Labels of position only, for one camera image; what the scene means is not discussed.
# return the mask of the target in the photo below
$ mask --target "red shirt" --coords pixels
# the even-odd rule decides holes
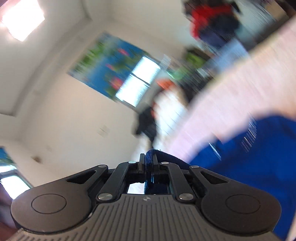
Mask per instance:
[[[230,4],[219,7],[210,7],[208,5],[198,6],[192,12],[192,36],[194,38],[198,38],[199,31],[208,25],[209,20],[221,13],[232,14],[232,6]]]

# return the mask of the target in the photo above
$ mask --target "ceiling light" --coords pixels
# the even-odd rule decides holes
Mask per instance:
[[[44,19],[37,0],[21,0],[3,15],[2,23],[15,39],[24,41]]]

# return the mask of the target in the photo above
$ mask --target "ribbed gray panel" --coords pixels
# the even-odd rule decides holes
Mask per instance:
[[[72,230],[48,235],[20,230],[10,240],[279,241],[272,233],[254,237],[225,234],[209,225],[195,206],[178,203],[171,195],[132,194],[123,194],[114,203],[100,204],[86,222]]]

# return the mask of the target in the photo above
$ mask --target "pink flower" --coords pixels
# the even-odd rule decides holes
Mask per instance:
[[[121,79],[115,77],[113,80],[111,80],[110,84],[115,90],[119,90],[123,84],[123,81]]]
[[[125,51],[124,49],[122,49],[122,48],[118,49],[118,51],[119,51],[120,53],[122,53],[123,55],[125,55],[125,56],[129,56],[128,52],[126,52],[126,51]]]
[[[106,67],[108,67],[110,70],[115,70],[114,67],[111,64],[106,64]]]

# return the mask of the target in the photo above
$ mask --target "triangular cutout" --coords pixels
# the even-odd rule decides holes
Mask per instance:
[[[216,185],[221,183],[227,183],[227,181],[220,179],[218,177],[215,177],[207,172],[201,172],[201,174],[209,181],[210,184]]]
[[[77,184],[84,184],[95,173],[96,173],[96,171],[92,170],[92,171],[89,171],[87,173],[81,174],[79,176],[70,178],[70,179],[67,180],[67,182],[69,182],[69,183],[77,183]]]

